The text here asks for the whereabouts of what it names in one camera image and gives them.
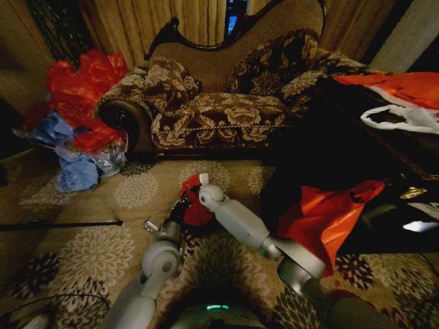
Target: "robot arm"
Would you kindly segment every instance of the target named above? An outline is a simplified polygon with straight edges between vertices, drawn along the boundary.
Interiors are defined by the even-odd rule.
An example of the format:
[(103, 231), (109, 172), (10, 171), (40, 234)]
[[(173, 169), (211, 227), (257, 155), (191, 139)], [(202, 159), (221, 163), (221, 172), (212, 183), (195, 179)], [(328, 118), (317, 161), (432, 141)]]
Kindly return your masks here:
[[(345, 291), (326, 292), (319, 283), (324, 263), (295, 241), (278, 239), (262, 220), (237, 200), (209, 184), (207, 174), (200, 175), (201, 204), (215, 213), (216, 219), (238, 241), (255, 248), (266, 258), (277, 260), (281, 280), (295, 292), (307, 297), (318, 309), (329, 328), (397, 329), (396, 324), (375, 311), (365, 301), (346, 295)], [(178, 275), (180, 264), (180, 223), (187, 203), (180, 198), (161, 228), (145, 222), (155, 242), (143, 256), (142, 272), (126, 286), (108, 312), (100, 328), (145, 329), (156, 308), (156, 298), (166, 280)]]
[(278, 274), (285, 284), (302, 295), (302, 288), (308, 280), (321, 279), (324, 263), (317, 256), (293, 240), (270, 236), (262, 220), (242, 203), (229, 199), (218, 186), (209, 184), (206, 176), (200, 180), (201, 204), (215, 213), (218, 222), (239, 242), (255, 248), (271, 260), (284, 256)]
[(297, 294), (310, 300), (319, 318), (328, 328), (397, 329), (398, 326), (378, 313), (365, 301), (347, 291), (326, 291), (319, 281), (324, 263), (301, 244), (270, 236), (269, 231), (253, 212), (237, 200), (229, 199), (222, 190), (200, 178), (200, 202), (215, 213), (216, 219), (238, 241), (255, 248), (266, 258), (276, 260), (279, 278)]

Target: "sofa backrest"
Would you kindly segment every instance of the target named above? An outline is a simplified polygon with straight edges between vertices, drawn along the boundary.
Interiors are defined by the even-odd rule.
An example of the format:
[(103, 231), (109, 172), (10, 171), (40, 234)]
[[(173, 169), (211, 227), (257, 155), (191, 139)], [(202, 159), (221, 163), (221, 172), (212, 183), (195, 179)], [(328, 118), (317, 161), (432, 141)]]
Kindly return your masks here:
[[(254, 16), (239, 18), (241, 24), (238, 20), (235, 26), (237, 30), (228, 37), (233, 41), (226, 39), (216, 46), (192, 44), (176, 30), (178, 21), (174, 20), (173, 24), (168, 23), (156, 36), (149, 56), (175, 59), (194, 78), (202, 81), (203, 93), (220, 92), (225, 89), (226, 79), (236, 63), (261, 43), (297, 29), (310, 29), (320, 36), (324, 23), (324, 8), (320, 1), (273, 0), (269, 7)], [(246, 31), (246, 23), (254, 25)], [(171, 25), (174, 26), (174, 35), (166, 40)]]

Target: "window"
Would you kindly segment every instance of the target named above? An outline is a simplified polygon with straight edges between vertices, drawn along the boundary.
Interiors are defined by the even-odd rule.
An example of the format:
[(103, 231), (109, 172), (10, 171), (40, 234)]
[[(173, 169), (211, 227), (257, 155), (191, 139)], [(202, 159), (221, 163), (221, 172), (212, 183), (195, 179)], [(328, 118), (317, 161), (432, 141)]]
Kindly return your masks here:
[(247, 10), (247, 0), (226, 0), (226, 24), (224, 27), (224, 39), (232, 33), (239, 15)]

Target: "floral upholstery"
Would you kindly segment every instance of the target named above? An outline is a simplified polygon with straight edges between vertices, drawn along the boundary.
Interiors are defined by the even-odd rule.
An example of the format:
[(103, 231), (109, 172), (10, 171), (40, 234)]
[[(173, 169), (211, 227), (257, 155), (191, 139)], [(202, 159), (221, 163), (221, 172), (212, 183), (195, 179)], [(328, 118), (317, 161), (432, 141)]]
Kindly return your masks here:
[(150, 120), (157, 113), (172, 113), (193, 99), (201, 82), (193, 79), (175, 60), (152, 58), (147, 65), (134, 67), (98, 102), (97, 108), (111, 99), (131, 101), (145, 108)]
[(294, 113), (276, 97), (208, 93), (172, 115), (158, 113), (152, 136), (160, 149), (263, 147), (274, 130), (296, 125)]
[(318, 36), (311, 30), (291, 31), (273, 38), (238, 61), (226, 91), (273, 96), (309, 68), (317, 48)]
[(139, 124), (139, 135), (149, 138), (144, 138), (145, 149), (265, 147), (280, 129), (300, 124), (318, 80), (373, 72), (340, 53), (319, 49), (318, 35), (300, 29), (259, 45), (238, 61), (227, 93), (197, 95), (201, 82), (181, 64), (153, 57), (149, 67), (135, 67), (105, 94), (98, 107), (117, 99), (145, 109), (150, 120)]
[(302, 116), (312, 100), (320, 79), (349, 74), (370, 74), (377, 70), (347, 58), (341, 53), (323, 49), (317, 51), (314, 63), (307, 71), (286, 83), (278, 93), (279, 99), (297, 116)]

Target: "patterned carpet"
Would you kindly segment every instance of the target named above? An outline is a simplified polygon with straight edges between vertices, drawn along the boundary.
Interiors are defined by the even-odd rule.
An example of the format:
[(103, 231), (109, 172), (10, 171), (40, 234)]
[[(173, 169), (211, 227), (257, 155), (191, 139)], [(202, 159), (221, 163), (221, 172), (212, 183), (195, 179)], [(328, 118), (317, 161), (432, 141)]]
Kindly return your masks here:
[[(0, 314), (0, 328), (22, 328), (41, 311), (51, 315), (51, 328), (96, 328), (108, 305), (139, 274), (141, 257), (153, 242), (141, 224), (150, 216), (167, 216), (181, 182), (206, 171), (230, 197), (258, 213), (258, 193), (273, 172), (256, 160), (133, 162), (94, 191), (59, 193), (51, 153), (28, 151), (3, 165), (9, 185), (0, 188), (1, 223), (122, 220), (123, 225), (0, 233), (1, 314), (29, 304)], [(203, 287), (229, 287), (268, 328), (324, 328), (311, 305), (279, 280), (276, 263), (217, 226), (185, 236), (182, 273), (162, 290), (150, 328), (159, 328), (184, 296)], [(339, 257), (336, 267), (322, 281), (326, 288), (361, 296), (401, 328), (439, 328), (438, 254), (353, 254)]]

